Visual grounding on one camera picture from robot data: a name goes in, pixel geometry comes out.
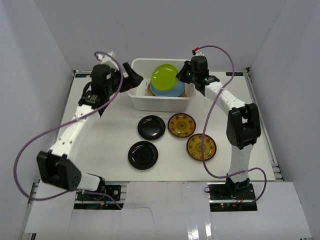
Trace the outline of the yellow patterned plate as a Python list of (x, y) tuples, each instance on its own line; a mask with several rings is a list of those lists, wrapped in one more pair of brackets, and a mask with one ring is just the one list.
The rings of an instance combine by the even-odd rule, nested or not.
[(214, 139), (205, 135), (202, 143), (201, 133), (190, 136), (186, 142), (186, 151), (189, 156), (197, 161), (202, 161), (202, 150), (204, 153), (204, 160), (211, 160), (217, 153), (217, 144)]
[(168, 131), (177, 138), (188, 138), (196, 130), (196, 121), (186, 113), (176, 113), (172, 115), (168, 122)]

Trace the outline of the light blue plate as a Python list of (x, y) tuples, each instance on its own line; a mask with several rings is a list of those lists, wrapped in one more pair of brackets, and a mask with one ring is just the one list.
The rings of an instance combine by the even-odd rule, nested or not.
[(179, 97), (185, 91), (185, 84), (178, 81), (176, 85), (169, 90), (158, 90), (150, 83), (150, 91), (156, 97)]

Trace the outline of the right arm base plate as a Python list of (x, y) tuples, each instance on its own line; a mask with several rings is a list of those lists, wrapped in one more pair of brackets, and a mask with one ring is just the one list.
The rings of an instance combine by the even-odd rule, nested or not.
[(209, 195), (212, 213), (256, 212), (258, 210), (257, 203), (252, 203), (256, 199), (256, 194), (251, 183), (237, 193), (232, 193), (225, 183), (212, 183), (205, 187), (204, 192)]

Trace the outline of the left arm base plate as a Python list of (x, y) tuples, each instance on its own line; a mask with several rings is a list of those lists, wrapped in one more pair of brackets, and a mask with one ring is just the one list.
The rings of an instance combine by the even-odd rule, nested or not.
[[(100, 191), (103, 194), (107, 194), (112, 197), (115, 201), (119, 201), (121, 199), (121, 185), (105, 185), (104, 188)], [(81, 202), (92, 202), (92, 201), (101, 201), (105, 202), (108, 197), (104, 195), (94, 195), (88, 193), (78, 193), (76, 195), (76, 200)]]

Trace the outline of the round woven bamboo plate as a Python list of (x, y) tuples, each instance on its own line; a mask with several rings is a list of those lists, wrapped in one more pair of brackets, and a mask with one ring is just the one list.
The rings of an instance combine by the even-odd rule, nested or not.
[(151, 86), (148, 85), (147, 88), (146, 88), (146, 91), (147, 91), (147, 94), (151, 97), (154, 97), (155, 95), (153, 94), (153, 92), (151, 91)]

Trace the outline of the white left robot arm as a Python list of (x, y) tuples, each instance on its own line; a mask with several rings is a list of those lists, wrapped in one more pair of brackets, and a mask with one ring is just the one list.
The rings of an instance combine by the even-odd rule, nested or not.
[(101, 118), (103, 112), (117, 91), (123, 93), (140, 85), (143, 77), (130, 65), (123, 63), (127, 77), (121, 79), (121, 72), (106, 64), (93, 67), (91, 81), (83, 88), (73, 120), (49, 148), (40, 151), (36, 157), (42, 182), (66, 191), (88, 191), (99, 200), (105, 196), (106, 187), (102, 177), (81, 172), (76, 166), (77, 153), (89, 130)]

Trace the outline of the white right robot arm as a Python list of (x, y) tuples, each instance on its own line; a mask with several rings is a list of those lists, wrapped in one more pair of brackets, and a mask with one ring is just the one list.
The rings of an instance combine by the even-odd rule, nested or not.
[(227, 116), (226, 137), (231, 144), (231, 162), (226, 177), (226, 195), (236, 200), (249, 186), (249, 162), (253, 146), (261, 136), (258, 106), (245, 103), (229, 92), (226, 84), (209, 74), (207, 58), (196, 55), (186, 60), (176, 75), (185, 84), (193, 84)]

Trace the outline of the green plate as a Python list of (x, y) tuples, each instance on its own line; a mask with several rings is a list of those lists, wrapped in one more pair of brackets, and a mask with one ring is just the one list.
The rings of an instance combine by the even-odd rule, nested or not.
[(176, 75), (177, 68), (172, 64), (161, 64), (151, 74), (151, 83), (159, 91), (168, 91), (178, 82)]

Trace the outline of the black plate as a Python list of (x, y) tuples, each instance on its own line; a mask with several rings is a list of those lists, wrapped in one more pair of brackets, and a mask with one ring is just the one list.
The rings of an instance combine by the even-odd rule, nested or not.
[(149, 141), (161, 138), (166, 130), (164, 120), (157, 115), (147, 115), (143, 117), (137, 125), (139, 135)]
[(158, 161), (159, 152), (149, 141), (138, 141), (128, 150), (128, 161), (137, 170), (148, 170)]

